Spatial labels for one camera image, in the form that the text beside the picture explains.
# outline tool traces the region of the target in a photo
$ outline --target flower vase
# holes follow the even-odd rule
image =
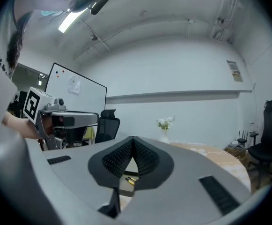
[[[167,135],[168,130],[166,129],[161,129],[161,137],[160,141],[163,143],[170,143]]]

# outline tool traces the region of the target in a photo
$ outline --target wooden table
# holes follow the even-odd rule
[[[237,158],[235,158],[228,152],[207,145],[196,145],[176,142],[171,142],[170,144],[200,153],[201,155],[210,159],[218,166],[222,167],[224,170],[228,171],[230,174],[234,175],[236,178],[238,178],[238,180],[240,180],[245,185],[245,187],[247,187],[249,191],[251,191],[250,179],[246,171],[246,168]]]
[[[243,164],[234,156],[229,154],[228,152],[212,147],[212,146],[207,146],[207,145],[198,145],[198,144],[190,144],[190,143],[176,143],[176,142],[171,142],[171,145],[184,148],[184,149],[189,149],[195,152],[198,152],[199,154],[205,156],[206,158],[210,159],[212,162],[217,164],[218,166],[222,167],[224,170],[238,178],[244,186],[251,191],[251,186],[250,186],[250,179],[248,176],[248,173],[246,171],[246,168],[243,166]],[[130,185],[125,181],[125,177],[127,175],[123,175],[121,178],[120,182],[122,185],[120,185],[120,189],[124,189],[126,192],[132,192],[133,191],[133,185]],[[120,195],[120,204],[121,204],[121,209],[124,209],[124,207],[130,202],[132,199],[129,197],[130,195],[128,193],[121,193]]]

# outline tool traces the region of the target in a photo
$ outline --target person's hair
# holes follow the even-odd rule
[[[17,30],[13,33],[7,50],[7,62],[12,69],[15,69],[22,49],[22,40],[25,27],[31,17],[31,13],[24,15],[17,23]]]

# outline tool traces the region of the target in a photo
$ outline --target ceiling light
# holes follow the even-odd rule
[[[87,8],[79,13],[70,13],[59,26],[59,30],[64,33],[67,28],[86,10]]]

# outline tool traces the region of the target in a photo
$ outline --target office chair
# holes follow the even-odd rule
[[[115,111],[116,109],[102,111],[97,125],[95,143],[115,139],[120,125],[120,120],[115,118]]]
[[[257,135],[258,133],[250,135],[250,137],[253,137],[253,146],[249,147],[248,152],[253,158],[258,160],[259,163],[249,162],[248,166],[252,164],[255,167],[248,170],[248,172],[258,171],[258,185],[256,189],[259,189],[261,184],[261,172],[272,175],[270,171],[270,165],[272,163],[272,102],[267,101],[265,104],[264,130],[261,143],[259,144],[256,144]]]

